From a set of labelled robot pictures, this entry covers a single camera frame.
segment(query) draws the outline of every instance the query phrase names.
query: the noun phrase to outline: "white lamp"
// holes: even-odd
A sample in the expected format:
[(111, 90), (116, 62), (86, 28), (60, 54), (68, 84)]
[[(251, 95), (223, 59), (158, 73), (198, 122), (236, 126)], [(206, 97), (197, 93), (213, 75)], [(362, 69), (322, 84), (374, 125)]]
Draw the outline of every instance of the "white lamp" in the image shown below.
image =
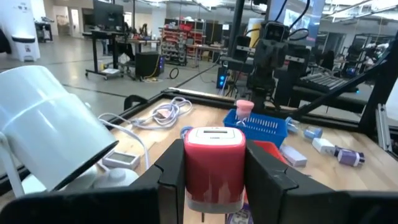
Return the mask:
[(45, 67), (0, 73), (0, 158), (16, 197), (24, 190), (12, 154), (47, 190), (59, 190), (117, 143)]

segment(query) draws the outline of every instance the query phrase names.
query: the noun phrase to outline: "blue plastic basket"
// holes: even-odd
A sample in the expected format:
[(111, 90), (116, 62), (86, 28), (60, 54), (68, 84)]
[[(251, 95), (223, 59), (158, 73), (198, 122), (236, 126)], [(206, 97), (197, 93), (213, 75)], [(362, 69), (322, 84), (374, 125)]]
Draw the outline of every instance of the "blue plastic basket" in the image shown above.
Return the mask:
[(224, 118), (224, 126), (240, 129), (246, 139), (273, 142), (278, 148), (287, 136), (286, 122), (283, 119), (251, 113), (244, 126), (237, 126), (236, 110), (230, 110)]

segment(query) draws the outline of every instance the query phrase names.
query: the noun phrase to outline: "small white box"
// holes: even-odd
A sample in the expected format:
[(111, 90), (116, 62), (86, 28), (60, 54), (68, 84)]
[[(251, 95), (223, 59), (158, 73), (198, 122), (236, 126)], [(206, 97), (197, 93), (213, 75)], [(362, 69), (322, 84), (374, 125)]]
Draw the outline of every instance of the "small white box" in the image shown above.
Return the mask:
[(334, 155), (335, 145), (333, 145), (329, 140), (322, 138), (315, 138), (312, 141), (312, 145), (320, 154)]
[(291, 146), (281, 146), (280, 151), (282, 155), (291, 163), (294, 167), (305, 167), (307, 165), (307, 158), (295, 150)]

